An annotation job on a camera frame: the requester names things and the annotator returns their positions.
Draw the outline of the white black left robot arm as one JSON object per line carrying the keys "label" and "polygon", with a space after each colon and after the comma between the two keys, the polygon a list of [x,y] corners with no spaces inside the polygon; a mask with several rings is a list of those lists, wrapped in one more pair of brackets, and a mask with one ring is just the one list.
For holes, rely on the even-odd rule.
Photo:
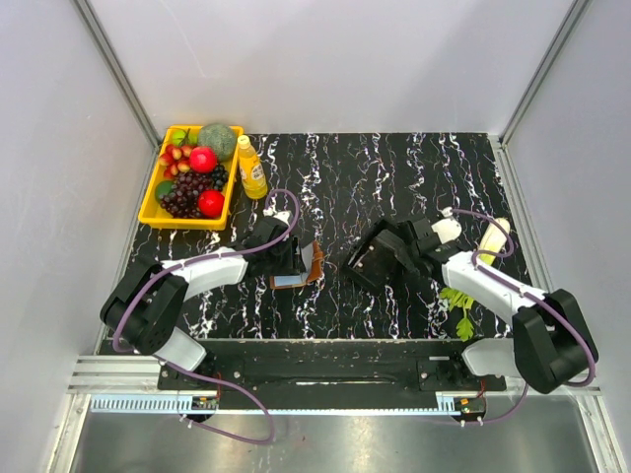
{"label": "white black left robot arm", "polygon": [[206,292],[235,286],[248,278],[291,275],[304,266],[296,261],[297,240],[290,211],[259,218],[245,239],[181,260],[143,258],[118,282],[105,301],[100,319],[114,331],[112,343],[179,367],[190,388],[210,384],[214,367],[207,350],[177,327],[183,304]]}

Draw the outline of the black plastic card box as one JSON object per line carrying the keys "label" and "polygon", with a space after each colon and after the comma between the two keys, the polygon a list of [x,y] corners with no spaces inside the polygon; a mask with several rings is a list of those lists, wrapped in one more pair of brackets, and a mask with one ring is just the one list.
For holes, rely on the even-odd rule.
{"label": "black plastic card box", "polygon": [[398,257],[404,248],[397,226],[380,219],[351,248],[341,273],[359,288],[377,295],[402,275],[404,266]]}

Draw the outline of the brown leather card holder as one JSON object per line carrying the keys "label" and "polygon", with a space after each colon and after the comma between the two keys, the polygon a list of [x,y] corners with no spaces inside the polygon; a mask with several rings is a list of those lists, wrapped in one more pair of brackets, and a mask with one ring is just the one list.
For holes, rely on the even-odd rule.
{"label": "brown leather card holder", "polygon": [[290,259],[285,259],[279,274],[270,277],[273,290],[294,289],[315,282],[323,275],[324,254],[317,241],[304,247],[296,239],[292,241]]}

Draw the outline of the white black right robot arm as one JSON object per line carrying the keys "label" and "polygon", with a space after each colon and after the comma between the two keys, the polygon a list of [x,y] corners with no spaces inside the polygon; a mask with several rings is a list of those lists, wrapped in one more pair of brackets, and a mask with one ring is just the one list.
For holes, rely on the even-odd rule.
{"label": "white black right robot arm", "polygon": [[502,318],[512,335],[470,344],[448,367],[451,383],[468,390],[484,375],[519,377],[541,394],[591,384],[598,354],[576,298],[534,288],[487,264],[486,255],[505,258],[514,251],[509,232],[493,218],[487,220],[496,231],[492,247],[461,249],[457,213],[449,211],[436,224],[425,218],[400,224],[403,263],[474,299]]}

